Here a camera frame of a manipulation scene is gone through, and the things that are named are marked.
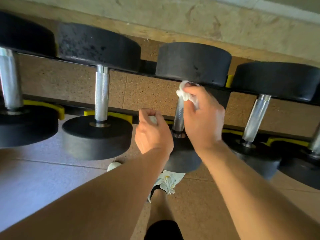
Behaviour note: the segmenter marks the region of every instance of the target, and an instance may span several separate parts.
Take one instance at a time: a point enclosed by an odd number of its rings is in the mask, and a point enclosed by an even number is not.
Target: hand
[[[149,116],[155,116],[157,124],[151,122]],[[174,141],[161,113],[152,109],[140,109],[139,120],[135,141],[141,153],[144,154],[151,149],[160,149],[169,156],[174,148]]]
[[[224,107],[204,87],[185,87],[185,92],[197,96],[199,109],[191,101],[184,102],[184,126],[196,152],[210,149],[221,141]]]

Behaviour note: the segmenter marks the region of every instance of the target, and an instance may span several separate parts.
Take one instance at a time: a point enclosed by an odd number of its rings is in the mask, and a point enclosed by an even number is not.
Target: white tissue
[[[151,120],[151,122],[153,124],[155,124],[155,125],[157,124],[157,118],[155,116],[151,115],[151,116],[149,116],[149,119]]]
[[[186,84],[189,83],[189,81],[182,81],[179,85],[179,90],[176,91],[178,97],[180,99],[182,99],[183,101],[188,101],[190,100],[191,102],[193,102],[195,110],[199,109],[199,102],[198,102],[198,98],[192,94],[190,94],[189,92],[185,92],[183,90],[183,88],[186,86]]]

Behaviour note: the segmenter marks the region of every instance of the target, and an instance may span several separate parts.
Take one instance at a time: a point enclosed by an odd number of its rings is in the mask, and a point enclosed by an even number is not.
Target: tile floor
[[[56,28],[56,23],[50,20],[32,20],[53,31]],[[161,43],[133,39],[142,46],[143,59],[157,60]],[[249,61],[233,57],[230,74],[238,64]],[[20,70],[25,94],[94,103],[94,68],[21,55]],[[110,80],[110,106],[125,109],[152,107],[165,115],[174,115],[177,82],[121,72],[112,72]],[[226,109],[226,124],[244,126],[253,102],[252,95],[232,93]],[[320,107],[273,99],[261,128],[311,136],[319,121]],[[125,161],[139,153],[132,141],[130,149],[116,160]],[[78,161],[69,157],[61,148],[60,132],[33,145],[0,150],[0,231],[105,173],[113,160]],[[280,172],[271,183],[320,222],[320,191]],[[203,165],[186,174],[169,201],[185,239],[238,239],[223,199]],[[146,203],[132,239],[143,238],[149,211],[150,204]]]

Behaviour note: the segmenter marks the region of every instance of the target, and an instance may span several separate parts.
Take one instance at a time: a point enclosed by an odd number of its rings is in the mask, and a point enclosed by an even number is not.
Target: forearm
[[[153,149],[72,190],[1,239],[130,239],[168,155]]]
[[[319,225],[223,143],[199,152],[241,239],[319,239]]]

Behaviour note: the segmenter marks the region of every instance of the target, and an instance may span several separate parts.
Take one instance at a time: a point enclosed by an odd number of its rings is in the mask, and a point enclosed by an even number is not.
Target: black shorts
[[[161,220],[146,231],[144,240],[183,240],[178,224],[172,220]]]

